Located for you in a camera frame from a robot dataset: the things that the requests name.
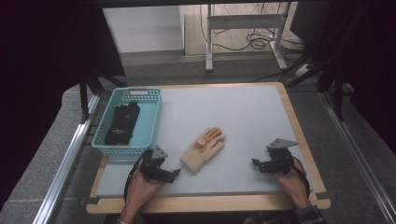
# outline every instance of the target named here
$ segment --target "beige glove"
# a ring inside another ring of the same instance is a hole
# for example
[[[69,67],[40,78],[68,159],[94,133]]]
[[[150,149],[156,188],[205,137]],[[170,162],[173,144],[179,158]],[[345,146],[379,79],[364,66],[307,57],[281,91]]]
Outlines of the beige glove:
[[[198,172],[212,157],[224,148],[225,134],[220,128],[207,129],[184,153],[180,160],[193,173]]]

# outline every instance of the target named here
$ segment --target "sleeve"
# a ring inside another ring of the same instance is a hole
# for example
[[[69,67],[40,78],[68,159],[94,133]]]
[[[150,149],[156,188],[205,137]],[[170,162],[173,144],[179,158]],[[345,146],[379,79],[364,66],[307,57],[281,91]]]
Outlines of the sleeve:
[[[297,220],[300,224],[325,224],[325,220],[323,219],[320,210],[316,205],[297,209],[294,211],[294,215],[297,217]]]

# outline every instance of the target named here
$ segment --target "plastic basket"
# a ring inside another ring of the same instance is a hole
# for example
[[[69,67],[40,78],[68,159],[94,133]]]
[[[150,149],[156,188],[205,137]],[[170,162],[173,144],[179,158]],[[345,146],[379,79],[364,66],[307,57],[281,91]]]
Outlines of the plastic basket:
[[[113,120],[115,107],[128,105],[132,101],[137,102],[140,112],[129,144],[126,146],[106,145],[105,139]],[[111,94],[105,113],[92,139],[92,147],[98,148],[105,154],[134,156],[138,156],[145,150],[155,147],[162,106],[161,89],[116,88]]]

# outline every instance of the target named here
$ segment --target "black glove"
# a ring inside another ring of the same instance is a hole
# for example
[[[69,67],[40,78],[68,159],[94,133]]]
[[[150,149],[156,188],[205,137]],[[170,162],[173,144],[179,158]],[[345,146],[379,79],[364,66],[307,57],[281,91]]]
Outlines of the black glove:
[[[106,135],[107,145],[128,145],[139,116],[140,107],[136,102],[116,106],[110,129]]]

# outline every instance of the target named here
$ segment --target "black curtain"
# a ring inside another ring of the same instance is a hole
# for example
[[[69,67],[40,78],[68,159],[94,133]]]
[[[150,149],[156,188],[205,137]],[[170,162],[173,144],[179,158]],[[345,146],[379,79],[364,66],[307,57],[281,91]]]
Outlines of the black curtain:
[[[396,154],[396,2],[374,1],[346,46],[351,102]]]
[[[0,3],[1,206],[82,75],[125,76],[96,2]]]

